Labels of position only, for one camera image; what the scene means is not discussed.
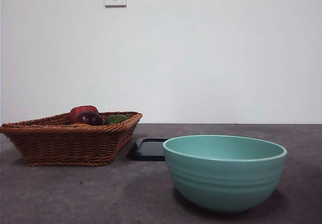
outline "basket rim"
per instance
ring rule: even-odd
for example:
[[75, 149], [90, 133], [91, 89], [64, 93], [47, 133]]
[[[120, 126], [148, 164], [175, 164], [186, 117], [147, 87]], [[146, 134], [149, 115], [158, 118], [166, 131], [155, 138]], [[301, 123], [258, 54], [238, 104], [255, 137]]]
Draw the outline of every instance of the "basket rim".
[[99, 114], [134, 114], [133, 116], [129, 117], [123, 122], [116, 123], [116, 124], [111, 124], [111, 125], [99, 125], [99, 126], [84, 126], [84, 125], [41, 125], [41, 124], [30, 124], [26, 125], [29, 122], [32, 123], [34, 121], [46, 121], [50, 120], [51, 118], [59, 118], [59, 117], [65, 117], [69, 113], [62, 113], [62, 114], [57, 114], [49, 117], [44, 117], [44, 118], [39, 118], [39, 119], [33, 119], [33, 120], [27, 120], [27, 121], [20, 121], [20, 122], [13, 122], [13, 123], [3, 123], [2, 126], [0, 126], [0, 133], [6, 133], [8, 131], [38, 131], [38, 132], [47, 132], [47, 131], [57, 131], [60, 132], [62, 131], [63, 133], [66, 132], [106, 132], [106, 131], [123, 131], [126, 129], [131, 128], [134, 124], [139, 122], [143, 114], [139, 112], [133, 112], [133, 111], [128, 111], [128, 112], [100, 112]]

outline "red apple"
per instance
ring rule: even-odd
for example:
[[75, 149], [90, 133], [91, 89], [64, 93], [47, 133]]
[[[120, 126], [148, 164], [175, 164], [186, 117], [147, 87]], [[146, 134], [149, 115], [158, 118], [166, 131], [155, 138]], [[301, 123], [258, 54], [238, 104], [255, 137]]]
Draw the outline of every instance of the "red apple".
[[76, 123], [99, 126], [103, 124], [102, 117], [97, 112], [81, 112], [76, 116]]
[[69, 113], [69, 123], [70, 124], [76, 123], [76, 116], [79, 115], [81, 112], [86, 112], [86, 111], [98, 113], [97, 108], [94, 106], [74, 107], [73, 109], [71, 109]]

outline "teal bowl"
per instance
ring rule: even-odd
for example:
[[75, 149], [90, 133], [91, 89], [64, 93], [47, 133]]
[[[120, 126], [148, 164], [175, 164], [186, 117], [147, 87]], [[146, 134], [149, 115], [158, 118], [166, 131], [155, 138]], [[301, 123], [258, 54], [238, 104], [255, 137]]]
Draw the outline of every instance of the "teal bowl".
[[196, 205], [239, 213], [266, 200], [276, 188], [287, 150], [248, 137], [193, 135], [163, 143], [178, 191]]

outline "countertop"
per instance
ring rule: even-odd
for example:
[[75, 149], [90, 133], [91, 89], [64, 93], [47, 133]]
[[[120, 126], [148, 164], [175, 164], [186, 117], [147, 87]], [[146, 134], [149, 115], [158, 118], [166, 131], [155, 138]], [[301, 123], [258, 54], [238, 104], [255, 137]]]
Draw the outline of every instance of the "countertop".
[[[224, 134], [273, 141], [288, 150], [280, 183], [237, 215], [206, 211], [174, 187], [165, 162], [127, 157], [142, 137]], [[1, 136], [1, 224], [322, 223], [322, 125], [138, 124], [133, 140], [103, 167], [24, 165]]]

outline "wicker basket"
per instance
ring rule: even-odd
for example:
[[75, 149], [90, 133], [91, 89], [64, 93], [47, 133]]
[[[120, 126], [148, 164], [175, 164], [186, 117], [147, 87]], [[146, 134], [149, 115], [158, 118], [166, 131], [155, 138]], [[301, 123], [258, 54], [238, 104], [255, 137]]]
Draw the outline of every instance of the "wicker basket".
[[142, 117], [137, 112], [103, 112], [103, 120], [123, 114], [127, 120], [102, 126], [70, 126], [69, 113], [30, 121], [5, 123], [0, 133], [8, 137], [30, 166], [104, 166], [133, 136]]

